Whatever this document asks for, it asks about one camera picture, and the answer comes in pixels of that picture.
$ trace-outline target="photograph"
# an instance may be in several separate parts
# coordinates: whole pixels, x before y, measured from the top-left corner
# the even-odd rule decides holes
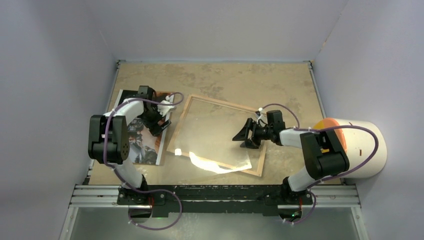
[[[120,90],[115,108],[121,104],[125,99],[131,98],[137,91],[134,90]],[[162,99],[169,95],[170,92],[157,92],[156,98]],[[159,122],[169,120],[170,112]],[[159,165],[161,163],[162,151],[164,148],[165,135],[167,129],[159,136],[153,136],[149,129],[143,125],[140,118],[135,118],[128,124],[128,141],[129,141],[129,155],[128,158],[135,164],[148,164],[148,165]]]

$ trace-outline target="beige table surface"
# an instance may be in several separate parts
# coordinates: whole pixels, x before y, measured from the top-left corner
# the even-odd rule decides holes
[[[297,114],[302,127],[312,127],[323,118],[306,63],[123,63],[120,65],[109,109],[112,109],[120,89],[137,90],[140,85],[148,85],[161,92],[182,92],[186,96],[203,95],[252,108],[280,103]],[[184,102],[172,112],[172,124],[167,130],[164,149],[175,130],[183,106]],[[290,113],[284,109],[281,111],[286,126],[294,126],[296,122]],[[161,165],[136,165],[136,168],[145,175],[148,184],[225,185],[281,184],[285,177],[296,173],[303,166],[300,149],[269,142],[262,177],[242,172],[212,173],[166,150],[162,153]],[[109,168],[95,162],[89,184],[118,185],[120,182]]]

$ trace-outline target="wooden frame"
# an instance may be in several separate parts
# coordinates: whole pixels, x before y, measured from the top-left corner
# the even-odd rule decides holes
[[[231,109],[235,109],[235,110],[239,110],[239,111],[244,111],[244,112],[247,112],[247,113],[255,113],[257,111],[257,109],[252,108],[252,107],[243,106],[243,105],[239,105],[239,104],[235,104],[235,103],[231,103],[231,102],[226,102],[226,101],[222,101],[222,100],[218,100],[218,99],[213,99],[213,98],[206,97],[206,96],[190,94],[188,96],[186,102],[185,102],[184,109],[182,110],[182,114],[179,117],[179,122],[175,127],[175,131],[173,132],[171,140],[169,142],[169,145],[166,149],[168,152],[175,153],[174,146],[175,146],[176,138],[178,137],[178,135],[180,133],[180,130],[181,130],[183,124],[184,124],[184,120],[187,116],[187,113],[189,112],[189,108],[190,108],[190,105],[192,104],[193,100],[198,100],[198,101],[202,101],[202,102],[209,103],[209,104],[214,104],[214,105],[219,105],[219,106],[223,106],[223,107],[227,107],[227,108],[231,108]],[[240,172],[261,177],[262,171],[264,169],[266,151],[267,151],[266,143],[263,142],[262,146],[260,147],[260,154],[259,154],[257,170],[254,171],[254,170],[251,170],[251,169],[245,169],[245,170],[241,170]],[[181,155],[186,156],[186,157],[190,156],[188,152],[182,152]],[[214,163],[218,164],[219,166],[224,167],[224,168],[228,168],[228,169],[235,169],[236,168],[233,165],[223,163],[223,162],[219,162],[219,161],[206,159],[206,158],[203,158],[203,157],[199,157],[199,159],[214,162]]]

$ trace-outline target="gray wall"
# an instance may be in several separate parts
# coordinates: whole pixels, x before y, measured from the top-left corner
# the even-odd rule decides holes
[[[0,23],[1,239],[58,239],[114,59],[82,0],[4,0]]]
[[[348,0],[86,0],[117,59],[312,60]]]
[[[424,239],[424,1],[351,0],[314,65],[330,117],[366,120],[388,158],[357,181],[370,239]]]

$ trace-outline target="black mounting plate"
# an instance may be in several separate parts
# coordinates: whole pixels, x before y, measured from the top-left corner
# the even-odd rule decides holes
[[[278,206],[299,205],[299,199],[282,197],[282,186],[276,185],[148,185],[148,190],[165,189],[175,193],[182,202],[184,213],[256,213],[280,216]],[[312,205],[311,197],[301,196],[303,205]],[[178,213],[179,204],[172,194],[136,193],[119,188],[118,205],[153,204],[152,217],[164,218]]]

